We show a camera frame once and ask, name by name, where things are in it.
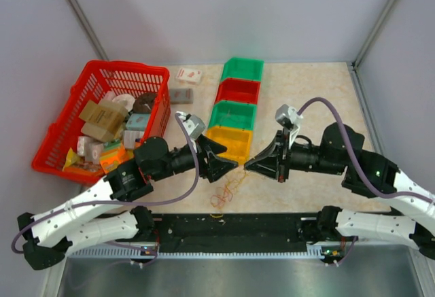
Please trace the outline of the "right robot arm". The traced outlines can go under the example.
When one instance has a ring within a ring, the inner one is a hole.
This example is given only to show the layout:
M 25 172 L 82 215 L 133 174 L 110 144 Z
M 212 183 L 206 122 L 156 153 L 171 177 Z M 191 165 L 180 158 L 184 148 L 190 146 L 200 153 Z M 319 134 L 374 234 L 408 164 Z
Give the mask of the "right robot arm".
M 300 227 L 301 238 L 310 242 L 370 239 L 388 241 L 416 249 L 425 257 L 434 258 L 434 203 L 418 198 L 428 192 L 412 181 L 386 157 L 364 150 L 364 136 L 345 127 L 351 148 L 355 152 L 371 192 L 360 178 L 346 149 L 339 125 L 325 130 L 319 145 L 310 141 L 292 143 L 287 129 L 277 131 L 271 143 L 244 164 L 247 171 L 285 182 L 291 170 L 342 175 L 342 187 L 352 193 L 378 199 L 391 208 L 387 215 L 360 213 L 334 206 L 325 206 Z

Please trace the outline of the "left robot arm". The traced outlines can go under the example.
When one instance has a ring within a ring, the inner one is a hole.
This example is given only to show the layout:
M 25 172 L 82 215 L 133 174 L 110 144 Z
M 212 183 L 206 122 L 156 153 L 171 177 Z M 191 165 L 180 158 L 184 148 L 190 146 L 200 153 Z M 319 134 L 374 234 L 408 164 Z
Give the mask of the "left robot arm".
M 194 181 L 203 178 L 213 183 L 238 167 L 236 161 L 222 157 L 226 150 L 204 135 L 173 150 L 162 137 L 146 139 L 132 159 L 85 192 L 49 211 L 20 215 L 17 222 L 25 260 L 32 269 L 43 270 L 93 245 L 149 239 L 154 221 L 138 200 L 152 192 L 152 182 L 193 169 Z

